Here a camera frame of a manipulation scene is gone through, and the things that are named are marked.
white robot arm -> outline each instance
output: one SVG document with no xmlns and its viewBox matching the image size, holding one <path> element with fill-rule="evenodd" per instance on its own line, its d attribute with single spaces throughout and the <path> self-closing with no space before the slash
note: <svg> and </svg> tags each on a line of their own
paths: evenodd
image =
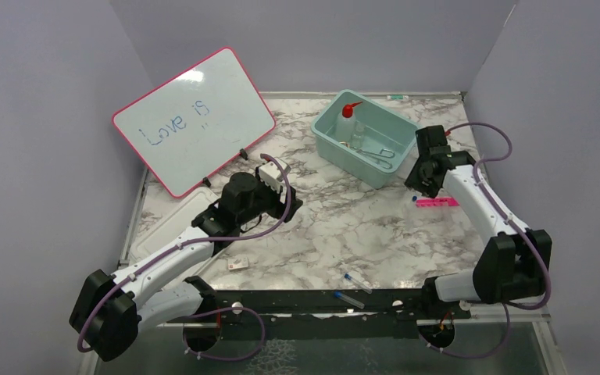
<svg viewBox="0 0 600 375">
<path fill-rule="evenodd" d="M 80 334 L 80 351 L 90 350 L 82 346 L 86 341 L 100 358 L 109 361 L 124 352 L 139 331 L 196 312 L 203 300 L 197 285 L 182 283 L 171 290 L 160 289 L 233 241 L 263 236 L 282 221 L 290 221 L 302 200 L 288 185 L 288 171 L 286 163 L 270 158 L 254 175 L 234 174 L 220 199 L 168 245 L 111 275 L 102 270 L 89 275 L 70 315 L 70 325 Z M 263 213 L 280 222 L 260 234 L 240 237 L 241 226 Z"/>
<path fill-rule="evenodd" d="M 416 139 L 419 158 L 405 185 L 432 198 L 444 188 L 459 202 L 485 243 L 473 270 L 425 280 L 423 301 L 427 309 L 441 302 L 509 302 L 544 293 L 545 272 L 533 250 L 548 268 L 552 246 L 548 234 L 531 230 L 485 180 L 476 180 L 473 157 L 465 151 L 453 152 L 442 126 L 419 129 Z"/>
</svg>

black bracket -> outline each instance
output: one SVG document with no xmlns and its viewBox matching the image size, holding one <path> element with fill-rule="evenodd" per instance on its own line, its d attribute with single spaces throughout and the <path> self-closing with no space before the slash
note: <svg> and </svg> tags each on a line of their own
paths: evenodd
<svg viewBox="0 0 600 375">
<path fill-rule="evenodd" d="M 420 157 L 405 180 L 405 185 L 422 195 L 436 198 L 448 170 L 475 164 L 475 159 L 468 151 L 452 151 L 442 125 L 419 129 L 415 136 Z"/>
</svg>

plastic container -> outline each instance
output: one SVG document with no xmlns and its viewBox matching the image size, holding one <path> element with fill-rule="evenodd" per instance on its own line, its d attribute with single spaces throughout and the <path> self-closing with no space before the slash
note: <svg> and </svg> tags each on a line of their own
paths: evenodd
<svg viewBox="0 0 600 375">
<path fill-rule="evenodd" d="M 362 104 L 357 109 L 357 120 L 366 129 L 362 148 L 356 150 L 339 143 L 334 132 L 344 105 L 359 101 Z M 415 144 L 417 129 L 413 121 L 351 90 L 337 94 L 312 124 L 319 156 L 376 189 L 382 188 L 406 159 Z M 381 152 L 384 156 L 380 159 L 371 155 Z"/>
</svg>

white wall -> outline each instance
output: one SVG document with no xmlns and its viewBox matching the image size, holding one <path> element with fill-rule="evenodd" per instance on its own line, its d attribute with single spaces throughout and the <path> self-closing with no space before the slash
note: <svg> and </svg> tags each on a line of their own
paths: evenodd
<svg viewBox="0 0 600 375">
<path fill-rule="evenodd" d="M 230 45 L 264 91 L 460 91 L 515 0 L 110 2 L 153 84 Z"/>
<path fill-rule="evenodd" d="M 600 373 L 600 1 L 522 0 L 466 109 L 511 136 L 491 184 L 552 236 L 557 340 L 571 374 Z M 503 151 L 496 134 L 476 137 L 484 154 Z"/>
<path fill-rule="evenodd" d="M 77 371 L 70 311 L 142 171 L 111 115 L 150 88 L 107 2 L 0 1 L 0 373 Z"/>
</svg>

black metal frame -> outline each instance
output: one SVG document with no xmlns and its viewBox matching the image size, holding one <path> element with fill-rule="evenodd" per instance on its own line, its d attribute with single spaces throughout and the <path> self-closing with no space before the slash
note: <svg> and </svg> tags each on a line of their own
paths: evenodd
<svg viewBox="0 0 600 375">
<path fill-rule="evenodd" d="M 458 302 L 427 305 L 422 289 L 376 289 L 372 294 L 362 290 L 272 290 L 272 291 L 215 291 L 200 277 L 188 277 L 185 282 L 199 290 L 203 303 L 197 313 L 231 307 L 239 303 L 256 311 L 266 326 L 266 339 L 313 340 L 345 338 L 411 338 L 419 337 L 417 320 L 439 320 L 447 312 L 455 319 L 470 318 Z M 358 309 L 334 297 L 340 291 L 364 304 Z M 322 317 L 315 314 L 346 314 L 353 316 Z M 259 321 L 247 312 L 223 312 L 219 319 L 207 316 L 200 319 L 179 318 L 172 323 L 215 323 L 217 330 L 185 328 L 184 334 L 192 346 L 205 342 L 257 341 L 261 338 Z M 211 345 L 200 347 L 206 350 Z"/>
</svg>

